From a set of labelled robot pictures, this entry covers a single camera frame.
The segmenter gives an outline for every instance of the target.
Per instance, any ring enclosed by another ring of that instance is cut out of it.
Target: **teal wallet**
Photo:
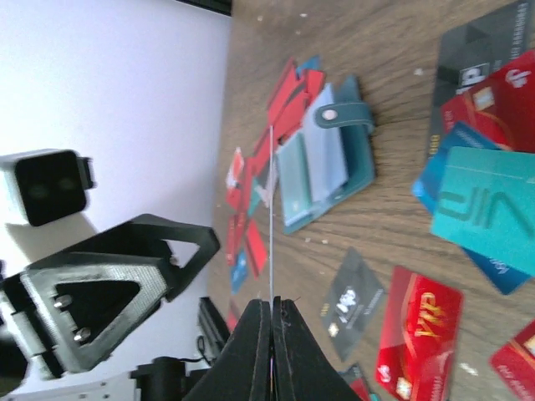
[[[327,84],[303,127],[277,150],[284,232],[300,230],[375,178],[369,106],[354,76],[338,90]]]
[[[535,155],[451,148],[431,232],[535,276]]]

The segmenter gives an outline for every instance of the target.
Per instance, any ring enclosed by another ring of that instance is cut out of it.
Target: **white wall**
[[[140,213],[211,224],[230,18],[174,0],[4,0],[0,26],[0,154],[77,150],[98,182],[83,216],[0,225],[9,275]],[[92,372],[48,383],[32,372],[19,391],[191,358],[205,293],[203,274]]]

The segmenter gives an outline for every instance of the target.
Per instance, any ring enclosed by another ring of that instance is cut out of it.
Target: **wooden table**
[[[303,62],[320,54],[328,81],[335,84],[356,74],[378,125],[373,134],[377,180],[291,236],[283,234],[276,194],[274,286],[283,298],[299,298],[299,310],[334,367],[360,362],[383,400],[391,397],[375,382],[374,369],[386,302],[344,364],[320,322],[324,296],[349,246],[363,255],[387,289],[393,266],[401,264],[462,290],[466,299],[451,399],[515,399],[488,360],[535,317],[535,283],[509,297],[500,295],[457,246],[429,233],[431,219],[410,193],[423,166],[440,36],[506,3],[234,0],[217,179],[217,233],[224,243],[232,213],[225,204],[232,154],[237,146],[244,155],[252,153],[267,121],[268,96],[288,59],[294,56]],[[414,74],[415,69],[422,69],[423,75]],[[268,244],[267,210],[260,206],[254,218]],[[233,297],[238,308],[243,310],[255,297],[267,300],[268,283],[267,268],[256,281],[250,273]],[[209,295],[223,314],[230,294],[230,268],[221,251],[211,264]],[[468,372],[465,364],[476,372]]]

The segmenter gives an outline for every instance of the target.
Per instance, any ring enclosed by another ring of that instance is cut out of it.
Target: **wallet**
[[[354,76],[326,84],[302,128],[277,150],[284,232],[300,230],[375,178],[369,106]]]

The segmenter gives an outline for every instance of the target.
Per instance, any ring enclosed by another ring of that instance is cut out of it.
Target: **camera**
[[[0,156],[0,210],[7,223],[43,226],[88,204],[91,159],[73,150],[35,150]]]

